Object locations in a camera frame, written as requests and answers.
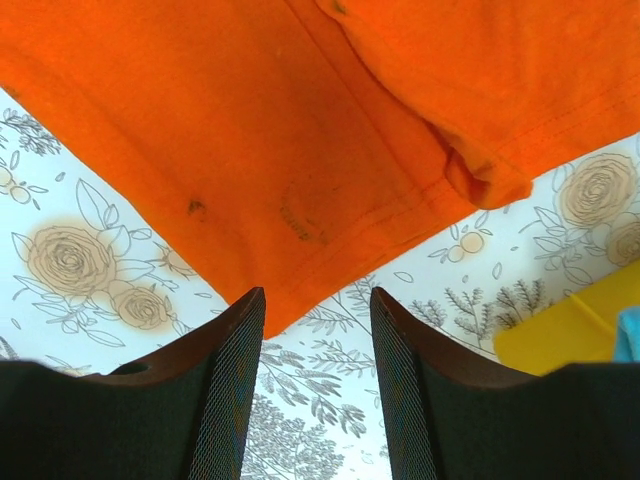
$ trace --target table surface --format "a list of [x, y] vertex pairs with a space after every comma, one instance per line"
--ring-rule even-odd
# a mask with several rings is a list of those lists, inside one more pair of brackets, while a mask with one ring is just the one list
[[[225, 309], [1, 90], [0, 112], [1, 358], [107, 373]], [[451, 226], [264, 342], [243, 480], [390, 479], [371, 289], [494, 358], [496, 330], [638, 258], [639, 160], [640, 135], [549, 172], [529, 199]]]

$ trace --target yellow object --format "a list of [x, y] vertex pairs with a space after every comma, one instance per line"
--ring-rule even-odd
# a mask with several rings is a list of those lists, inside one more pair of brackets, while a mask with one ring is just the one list
[[618, 314], [640, 304], [640, 262], [619, 270], [494, 339], [504, 365], [544, 375], [569, 363], [610, 362]]

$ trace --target orange cloth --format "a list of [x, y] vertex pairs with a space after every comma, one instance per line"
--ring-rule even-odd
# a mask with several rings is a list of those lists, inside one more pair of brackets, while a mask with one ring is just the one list
[[635, 2], [320, 3], [375, 76], [315, 0], [0, 15], [0, 85], [228, 301], [264, 286], [267, 338], [471, 213], [463, 196], [524, 197], [640, 129]]

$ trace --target light blue cloth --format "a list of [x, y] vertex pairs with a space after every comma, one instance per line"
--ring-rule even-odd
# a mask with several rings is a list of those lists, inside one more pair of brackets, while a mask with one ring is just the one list
[[613, 361], [640, 362], [640, 307], [628, 308], [618, 315]]

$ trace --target white floral fabric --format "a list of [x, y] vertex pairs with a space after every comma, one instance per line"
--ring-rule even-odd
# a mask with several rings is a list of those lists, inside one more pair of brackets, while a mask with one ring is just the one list
[[[640, 136], [536, 180], [263, 344], [244, 480], [390, 479], [368, 302], [493, 358], [492, 337], [640, 258]], [[0, 357], [107, 373], [226, 308], [131, 205], [0, 91]]]

